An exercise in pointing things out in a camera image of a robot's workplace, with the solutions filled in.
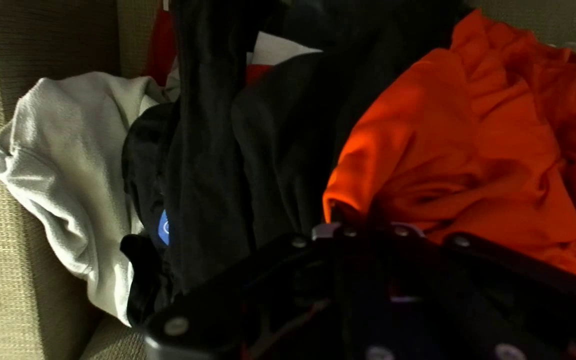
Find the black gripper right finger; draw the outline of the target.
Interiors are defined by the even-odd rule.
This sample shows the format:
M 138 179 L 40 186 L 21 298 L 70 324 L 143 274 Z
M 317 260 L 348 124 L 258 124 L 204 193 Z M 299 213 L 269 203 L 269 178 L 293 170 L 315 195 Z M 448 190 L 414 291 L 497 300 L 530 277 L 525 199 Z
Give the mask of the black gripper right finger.
M 433 244 L 412 223 L 392 222 L 390 228 L 392 236 L 405 244 L 405 254 L 412 247 L 418 247 L 422 255 L 437 254 L 471 274 L 476 283 L 487 287 L 504 309 L 528 303 L 536 325 L 576 327 L 573 274 L 471 233 L 449 233 L 441 244 Z

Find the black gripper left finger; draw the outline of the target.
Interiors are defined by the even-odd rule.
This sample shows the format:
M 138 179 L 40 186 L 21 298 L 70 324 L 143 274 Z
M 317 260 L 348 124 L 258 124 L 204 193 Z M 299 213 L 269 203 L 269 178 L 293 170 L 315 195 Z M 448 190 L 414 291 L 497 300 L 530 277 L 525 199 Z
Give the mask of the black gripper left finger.
M 329 239 L 279 236 L 178 295 L 143 327 L 148 353 L 340 353 Z

